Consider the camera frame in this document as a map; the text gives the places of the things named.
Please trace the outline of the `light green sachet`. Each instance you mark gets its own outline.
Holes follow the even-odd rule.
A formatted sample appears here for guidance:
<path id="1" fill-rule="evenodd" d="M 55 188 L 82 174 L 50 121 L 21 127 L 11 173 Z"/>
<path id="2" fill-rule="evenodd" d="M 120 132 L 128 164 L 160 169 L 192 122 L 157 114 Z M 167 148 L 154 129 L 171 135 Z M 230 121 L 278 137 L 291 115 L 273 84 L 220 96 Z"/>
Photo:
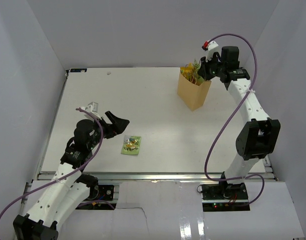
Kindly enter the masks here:
<path id="1" fill-rule="evenodd" d="M 194 59 L 194 62 L 192 63 L 193 65 L 193 74 L 198 75 L 198 71 L 201 67 L 200 62 Z"/>

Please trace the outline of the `yellow M&M packet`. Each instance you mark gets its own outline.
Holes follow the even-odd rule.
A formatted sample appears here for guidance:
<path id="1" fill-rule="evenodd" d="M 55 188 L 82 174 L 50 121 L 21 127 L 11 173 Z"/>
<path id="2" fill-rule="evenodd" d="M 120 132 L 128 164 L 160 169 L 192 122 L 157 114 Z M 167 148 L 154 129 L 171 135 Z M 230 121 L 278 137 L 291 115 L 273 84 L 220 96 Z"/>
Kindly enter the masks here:
<path id="1" fill-rule="evenodd" d="M 197 86 L 199 86 L 199 85 L 202 84 L 203 79 L 202 79 L 201 77 L 199 77 L 199 75 L 193 74 L 193 77 L 194 77 L 194 78 L 193 78 L 193 81 L 192 81 L 191 83 L 193 83 L 193 84 L 195 84 L 195 85 L 197 85 Z"/>
<path id="2" fill-rule="evenodd" d="M 187 79 L 188 81 L 193 81 L 193 67 L 190 65 L 186 65 L 184 67 L 180 67 L 180 73 L 181 75 Z"/>

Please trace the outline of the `green candy packet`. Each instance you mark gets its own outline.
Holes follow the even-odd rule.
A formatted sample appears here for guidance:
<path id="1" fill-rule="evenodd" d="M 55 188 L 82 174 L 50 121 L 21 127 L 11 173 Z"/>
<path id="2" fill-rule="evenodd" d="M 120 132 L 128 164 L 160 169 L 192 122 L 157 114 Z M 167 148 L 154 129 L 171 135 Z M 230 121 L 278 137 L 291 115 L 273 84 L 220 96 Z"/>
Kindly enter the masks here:
<path id="1" fill-rule="evenodd" d="M 141 136 L 125 135 L 123 146 L 121 149 L 122 155 L 138 155 L 141 145 Z"/>

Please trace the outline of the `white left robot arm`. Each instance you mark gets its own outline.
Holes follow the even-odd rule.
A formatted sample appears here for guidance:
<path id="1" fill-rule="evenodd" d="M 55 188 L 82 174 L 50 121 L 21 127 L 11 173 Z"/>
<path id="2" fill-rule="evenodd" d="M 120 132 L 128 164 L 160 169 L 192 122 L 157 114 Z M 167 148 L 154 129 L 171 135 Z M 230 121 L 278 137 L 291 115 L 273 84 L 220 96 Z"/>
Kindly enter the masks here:
<path id="1" fill-rule="evenodd" d="M 122 134 L 130 123 L 110 111 L 105 113 L 109 123 L 90 110 L 78 108 L 78 111 L 89 118 L 76 124 L 60 164 L 51 182 L 41 187 L 44 192 L 37 202 L 13 221 L 19 240 L 57 239 L 60 227 L 71 213 L 84 200 L 97 197 L 98 179 L 83 171 L 98 153 L 103 139 Z"/>

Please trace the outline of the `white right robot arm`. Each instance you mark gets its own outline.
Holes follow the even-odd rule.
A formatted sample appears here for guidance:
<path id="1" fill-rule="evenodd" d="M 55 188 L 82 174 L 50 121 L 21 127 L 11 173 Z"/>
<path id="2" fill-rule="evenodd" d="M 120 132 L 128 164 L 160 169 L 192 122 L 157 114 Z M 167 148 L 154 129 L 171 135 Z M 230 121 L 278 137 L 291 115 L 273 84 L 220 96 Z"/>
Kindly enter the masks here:
<path id="1" fill-rule="evenodd" d="M 219 195 L 228 200 L 237 192 L 252 167 L 271 154 L 277 142 L 281 124 L 263 110 L 256 94 L 251 90 L 250 76 L 240 67 L 239 49 L 236 46 L 220 48 L 215 41 L 206 42 L 198 75 L 205 80 L 219 77 L 228 93 L 239 106 L 244 127 L 236 139 L 237 154 L 229 168 L 222 173 Z"/>

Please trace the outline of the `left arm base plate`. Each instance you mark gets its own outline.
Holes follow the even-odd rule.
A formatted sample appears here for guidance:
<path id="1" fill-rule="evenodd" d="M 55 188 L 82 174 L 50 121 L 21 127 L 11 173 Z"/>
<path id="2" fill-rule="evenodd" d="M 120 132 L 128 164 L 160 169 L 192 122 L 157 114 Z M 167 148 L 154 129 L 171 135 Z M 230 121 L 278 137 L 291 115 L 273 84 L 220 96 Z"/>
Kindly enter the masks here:
<path id="1" fill-rule="evenodd" d="M 96 185 L 90 190 L 86 198 L 76 209 L 77 210 L 114 210 L 114 185 Z"/>

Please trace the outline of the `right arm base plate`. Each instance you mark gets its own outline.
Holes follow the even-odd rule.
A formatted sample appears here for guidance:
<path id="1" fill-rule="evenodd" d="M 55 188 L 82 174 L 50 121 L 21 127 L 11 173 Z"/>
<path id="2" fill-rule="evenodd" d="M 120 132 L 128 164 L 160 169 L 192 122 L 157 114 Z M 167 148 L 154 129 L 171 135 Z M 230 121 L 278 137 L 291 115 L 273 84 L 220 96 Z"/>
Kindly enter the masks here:
<path id="1" fill-rule="evenodd" d="M 249 197 L 244 183 L 228 188 L 219 184 L 200 184 L 196 191 L 201 195 L 205 213 L 250 211 Z"/>

